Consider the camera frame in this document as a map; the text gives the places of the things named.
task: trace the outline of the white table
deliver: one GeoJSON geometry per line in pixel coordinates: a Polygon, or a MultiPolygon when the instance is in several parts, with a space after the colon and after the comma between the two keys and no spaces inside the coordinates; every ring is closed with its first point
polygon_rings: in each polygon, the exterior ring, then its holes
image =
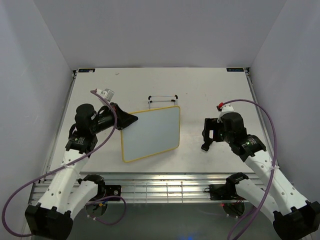
{"type": "MultiPolygon", "coordinates": [[[[227,72],[226,68],[96,68],[78,72],[74,80],[61,131],[53,151],[50,170],[62,161],[69,129],[74,124],[76,108],[90,103],[99,110],[101,102],[90,90],[111,89],[112,101],[126,112],[148,109],[148,96],[178,95],[181,107],[180,146],[172,151],[130,163],[122,161],[120,132],[94,153],[83,173],[252,173],[225,142],[213,143],[208,152],[201,150],[205,118],[218,117],[216,105],[232,99],[253,100],[245,72],[227,72]]],[[[256,107],[234,103],[249,134],[266,144],[265,130],[256,107]]],[[[98,144],[110,129],[98,134],[98,144]]]]}

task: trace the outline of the black sticker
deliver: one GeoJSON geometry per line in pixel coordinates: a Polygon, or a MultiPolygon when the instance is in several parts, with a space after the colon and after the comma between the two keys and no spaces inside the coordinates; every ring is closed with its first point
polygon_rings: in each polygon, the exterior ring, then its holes
{"type": "Polygon", "coordinates": [[[80,68],[79,73],[94,73],[96,71],[95,68],[80,68]]]}
{"type": "Polygon", "coordinates": [[[242,67],[227,67],[227,72],[244,72],[245,70],[242,67]]]}

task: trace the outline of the white wall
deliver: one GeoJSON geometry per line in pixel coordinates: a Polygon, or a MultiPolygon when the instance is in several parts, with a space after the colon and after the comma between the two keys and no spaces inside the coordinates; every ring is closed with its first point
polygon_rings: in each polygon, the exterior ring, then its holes
{"type": "Polygon", "coordinates": [[[320,1],[288,0],[251,68],[275,124],[280,167],[311,201],[320,201],[319,59],[320,1]]]}
{"type": "Polygon", "coordinates": [[[34,0],[71,69],[251,66],[286,0],[34,0]]]}
{"type": "MultiPolygon", "coordinates": [[[[0,206],[39,176],[57,130],[72,72],[32,0],[0,1],[0,206]]],[[[21,232],[31,188],[9,205],[21,232]]],[[[0,224],[0,239],[10,236],[0,224]]]]}

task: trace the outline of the cable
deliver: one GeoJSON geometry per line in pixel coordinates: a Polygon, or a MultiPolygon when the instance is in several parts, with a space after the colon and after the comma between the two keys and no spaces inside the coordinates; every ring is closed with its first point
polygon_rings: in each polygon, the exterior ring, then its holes
{"type": "Polygon", "coordinates": [[[104,201],[102,202],[102,204],[105,204],[106,202],[108,202],[108,200],[104,200],[104,201]]]}
{"type": "MultiPolygon", "coordinates": [[[[272,184],[272,180],[274,178],[274,174],[275,174],[275,169],[274,167],[276,166],[276,159],[277,159],[277,136],[276,136],[276,129],[275,129],[275,126],[274,126],[274,123],[270,117],[270,115],[268,114],[268,112],[261,106],[259,105],[258,103],[254,102],[254,101],[250,101],[250,100],[247,100],[247,99],[235,99],[235,100],[230,100],[230,101],[226,101],[223,103],[223,105],[226,105],[226,104],[230,104],[230,103],[234,103],[234,102],[247,102],[247,103],[251,103],[257,107],[259,107],[264,113],[265,115],[267,116],[267,118],[269,119],[270,121],[270,124],[271,124],[271,128],[272,128],[272,132],[273,132],[273,147],[274,147],[274,153],[273,153],[273,157],[272,157],[272,162],[271,162],[271,165],[273,167],[273,169],[270,171],[270,178],[269,178],[269,181],[268,181],[268,184],[266,186],[266,189],[265,189],[265,192],[264,192],[264,195],[261,199],[261,202],[260,204],[258,205],[258,207],[256,208],[256,210],[254,211],[254,213],[252,214],[252,217],[251,219],[249,220],[249,222],[244,226],[244,228],[234,237],[232,238],[232,240],[237,240],[248,228],[249,226],[252,224],[252,222],[255,220],[255,218],[257,217],[258,213],[260,212],[260,209],[262,208],[262,206],[264,205],[265,203],[265,200],[268,196],[268,193],[270,191],[270,188],[271,188],[271,184],[272,184]]],[[[237,226],[239,225],[239,223],[241,221],[243,221],[245,218],[247,218],[249,215],[245,215],[241,218],[240,221],[238,221],[234,226],[233,228],[230,230],[228,236],[227,236],[227,240],[230,240],[231,238],[231,235],[232,233],[234,232],[234,230],[237,228],[237,226]]]]}
{"type": "MultiPolygon", "coordinates": [[[[116,130],[116,126],[117,126],[117,114],[116,114],[116,111],[114,110],[114,108],[110,105],[110,103],[108,101],[106,101],[103,97],[101,97],[100,95],[97,94],[97,90],[91,90],[90,93],[92,93],[93,95],[97,96],[98,98],[100,98],[107,106],[108,108],[111,110],[111,112],[113,113],[113,116],[114,116],[114,125],[113,125],[113,128],[110,132],[110,134],[108,135],[108,137],[99,145],[97,146],[95,149],[93,149],[91,152],[88,152],[86,155],[83,155],[79,158],[77,158],[76,160],[73,160],[69,163],[66,164],[66,166],[69,166],[69,165],[72,165],[72,164],[75,164],[79,161],[81,161],[82,159],[88,157],[89,155],[95,153],[98,149],[100,149],[104,144],[106,144],[106,142],[111,138],[112,134],[114,134],[115,130],[116,130]]],[[[11,194],[11,196],[8,198],[8,200],[5,202],[4,206],[3,206],[3,209],[2,209],[2,215],[1,215],[1,220],[2,220],[2,224],[5,228],[5,230],[7,230],[11,235],[13,236],[16,236],[16,237],[19,237],[19,238],[25,238],[25,237],[30,237],[32,236],[32,234],[20,234],[20,233],[16,233],[14,231],[12,231],[7,222],[6,222],[6,210],[8,208],[8,205],[9,203],[11,202],[11,200],[14,198],[14,196],[19,193],[22,189],[24,189],[25,187],[33,184],[34,182],[37,182],[47,176],[50,176],[52,174],[55,174],[57,172],[59,172],[60,170],[64,169],[65,166],[61,166],[61,167],[58,167],[57,169],[55,170],[52,170],[52,171],[49,171],[47,172],[46,174],[42,175],[42,176],[39,176],[29,182],[27,182],[26,184],[24,184],[23,186],[19,187],[16,191],[14,191],[14,193],[11,194]]]]}
{"type": "Polygon", "coordinates": [[[126,203],[126,201],[121,197],[121,196],[106,196],[106,197],[103,197],[103,198],[101,198],[101,199],[98,199],[98,200],[95,200],[95,201],[92,201],[92,202],[88,202],[87,204],[86,204],[86,206],[89,206],[89,205],[93,205],[93,204],[95,204],[95,203],[98,203],[98,202],[101,202],[101,201],[107,201],[107,200],[109,200],[109,199],[120,199],[120,200],[122,200],[122,202],[124,203],[124,210],[123,210],[123,213],[122,213],[122,215],[121,215],[121,217],[117,220],[117,221],[114,221],[114,222],[106,222],[106,221],[103,221],[103,220],[101,220],[101,219],[99,219],[99,218],[97,218],[97,217],[94,217],[94,216],[91,216],[91,215],[89,215],[92,219],[94,219],[95,221],[98,221],[98,222],[100,222],[100,223],[102,223],[102,224],[104,224],[104,225],[107,225],[107,226],[112,226],[112,225],[116,225],[117,223],[119,223],[124,217],[125,217],[125,215],[126,215],[126,210],[127,210],[127,203],[126,203]]]}
{"type": "Polygon", "coordinates": [[[238,204],[241,204],[243,203],[245,199],[243,197],[240,197],[240,199],[238,199],[236,202],[232,203],[233,205],[238,205],[238,204]]]}

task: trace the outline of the whiteboard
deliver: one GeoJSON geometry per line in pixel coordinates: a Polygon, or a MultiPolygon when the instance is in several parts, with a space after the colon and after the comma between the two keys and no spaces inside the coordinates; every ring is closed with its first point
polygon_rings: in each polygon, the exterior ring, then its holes
{"type": "MultiPolygon", "coordinates": [[[[201,150],[205,118],[217,118],[216,105],[232,99],[253,100],[244,72],[227,72],[226,68],[96,68],[94,72],[78,72],[67,105],[61,131],[53,151],[50,170],[57,168],[65,152],[69,129],[75,123],[76,108],[90,103],[98,110],[102,103],[90,93],[93,89],[111,89],[112,101],[128,113],[147,110],[148,96],[178,95],[180,145],[173,151],[125,163],[122,161],[121,134],[111,139],[82,169],[83,173],[252,173],[227,143],[213,143],[208,152],[201,150]]],[[[154,105],[167,107],[171,105],[154,105]]],[[[264,143],[255,106],[232,104],[243,117],[249,134],[264,143]]],[[[98,144],[109,134],[97,135],[98,144]]]]}
{"type": "Polygon", "coordinates": [[[138,121],[121,131],[122,160],[125,163],[179,147],[180,107],[169,106],[131,112],[138,121]]]}

